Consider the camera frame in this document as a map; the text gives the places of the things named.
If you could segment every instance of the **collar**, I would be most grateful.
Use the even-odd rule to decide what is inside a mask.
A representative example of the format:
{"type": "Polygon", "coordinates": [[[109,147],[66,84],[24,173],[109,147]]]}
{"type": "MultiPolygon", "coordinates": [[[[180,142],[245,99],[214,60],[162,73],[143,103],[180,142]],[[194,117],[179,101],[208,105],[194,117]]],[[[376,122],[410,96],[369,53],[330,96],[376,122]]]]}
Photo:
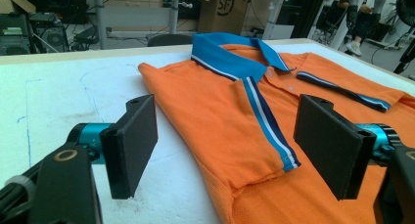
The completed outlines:
{"type": "Polygon", "coordinates": [[[193,36],[192,60],[213,72],[237,80],[251,76],[258,83],[271,66],[282,71],[291,71],[271,47],[258,38],[247,38],[231,33],[213,32],[193,36]],[[258,48],[268,66],[238,56],[222,48],[225,44],[239,44],[258,48]]]}

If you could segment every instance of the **electronic equipment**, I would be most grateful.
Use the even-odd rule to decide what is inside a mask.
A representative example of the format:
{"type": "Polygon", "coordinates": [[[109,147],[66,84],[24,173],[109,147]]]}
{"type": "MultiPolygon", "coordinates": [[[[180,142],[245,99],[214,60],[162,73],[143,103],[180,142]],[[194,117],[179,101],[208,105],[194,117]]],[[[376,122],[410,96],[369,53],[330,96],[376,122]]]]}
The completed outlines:
{"type": "Polygon", "coordinates": [[[91,44],[97,44],[100,41],[97,26],[93,25],[82,31],[73,38],[69,49],[71,51],[87,51],[91,44]]]}
{"type": "Polygon", "coordinates": [[[86,0],[27,0],[37,12],[57,14],[63,23],[85,24],[88,22],[86,0]]]}
{"type": "Polygon", "coordinates": [[[115,124],[77,124],[61,147],[0,190],[0,224],[102,223],[91,161],[106,165],[113,199],[125,200],[157,140],[153,95],[128,101],[115,124]]]}
{"type": "Polygon", "coordinates": [[[387,166],[377,223],[415,223],[415,149],[385,124],[353,124],[333,103],[301,95],[294,138],[338,200],[356,199],[369,162],[387,166]]]}
{"type": "Polygon", "coordinates": [[[0,14],[0,56],[34,53],[25,15],[0,14]]]}
{"type": "Polygon", "coordinates": [[[33,13],[29,15],[29,20],[40,53],[62,53],[69,50],[65,27],[55,13],[33,13]]]}

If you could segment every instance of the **blue stripe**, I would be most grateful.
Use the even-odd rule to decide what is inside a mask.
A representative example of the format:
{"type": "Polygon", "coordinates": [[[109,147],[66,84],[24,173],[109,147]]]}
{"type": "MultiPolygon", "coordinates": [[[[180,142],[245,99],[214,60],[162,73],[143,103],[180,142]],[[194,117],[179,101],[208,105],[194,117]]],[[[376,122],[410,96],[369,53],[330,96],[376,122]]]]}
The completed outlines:
{"type": "Polygon", "coordinates": [[[360,98],[362,98],[365,102],[367,103],[371,103],[373,105],[377,105],[379,106],[379,108],[384,109],[385,112],[391,108],[391,105],[388,104],[387,102],[380,100],[380,99],[374,99],[365,95],[358,95],[360,98]]]}
{"type": "Polygon", "coordinates": [[[244,78],[243,83],[255,117],[268,142],[280,155],[284,164],[284,171],[299,167],[300,162],[297,159],[296,153],[284,138],[271,109],[259,93],[254,79],[252,77],[244,78]]]}
{"type": "Polygon", "coordinates": [[[316,85],[320,85],[320,86],[324,86],[327,87],[329,89],[333,89],[336,90],[346,96],[348,96],[349,98],[359,102],[362,105],[365,105],[371,109],[377,110],[379,112],[386,112],[391,105],[388,104],[387,102],[380,100],[380,99],[375,99],[375,98],[371,98],[365,95],[361,95],[361,94],[357,94],[354,93],[350,90],[347,90],[345,88],[342,88],[332,82],[329,82],[327,80],[321,79],[309,72],[306,71],[299,71],[297,73],[297,78],[298,79],[302,79],[311,83],[314,83],[316,85]]]}

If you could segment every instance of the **desk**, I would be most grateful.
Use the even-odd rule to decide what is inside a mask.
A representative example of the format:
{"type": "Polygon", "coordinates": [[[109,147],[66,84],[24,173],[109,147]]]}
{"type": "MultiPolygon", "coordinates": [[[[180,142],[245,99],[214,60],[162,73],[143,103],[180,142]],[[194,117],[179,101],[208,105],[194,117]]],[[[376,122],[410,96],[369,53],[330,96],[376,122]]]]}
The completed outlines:
{"type": "MultiPolygon", "coordinates": [[[[415,95],[388,71],[307,39],[268,41],[276,51],[313,52],[353,72],[415,95]]],[[[190,45],[0,59],[0,184],[21,174],[67,139],[80,122],[115,122],[125,102],[148,93],[137,66],[190,58],[190,45]]],[[[106,223],[219,223],[193,157],[157,109],[159,141],[134,199],[114,201],[104,165],[93,165],[106,223]]]]}
{"type": "Polygon", "coordinates": [[[100,35],[101,49],[107,49],[107,26],[129,26],[140,25],[145,22],[169,21],[169,32],[175,33],[177,28],[179,0],[172,0],[171,8],[141,8],[141,12],[137,9],[128,7],[105,7],[103,0],[95,0],[95,7],[98,18],[98,31],[100,35]],[[163,14],[155,14],[155,10],[169,12],[163,14]]]}

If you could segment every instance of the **person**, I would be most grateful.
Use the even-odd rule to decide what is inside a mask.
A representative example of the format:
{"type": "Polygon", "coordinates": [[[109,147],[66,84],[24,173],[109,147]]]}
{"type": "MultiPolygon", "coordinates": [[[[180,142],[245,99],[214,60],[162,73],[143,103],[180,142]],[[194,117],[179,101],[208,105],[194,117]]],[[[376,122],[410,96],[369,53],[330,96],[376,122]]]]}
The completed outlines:
{"type": "Polygon", "coordinates": [[[349,52],[361,56],[360,45],[369,31],[373,30],[381,17],[386,0],[375,0],[374,8],[370,8],[364,0],[358,8],[357,0],[340,0],[338,7],[346,10],[346,26],[352,35],[352,41],[346,44],[349,52]]]}

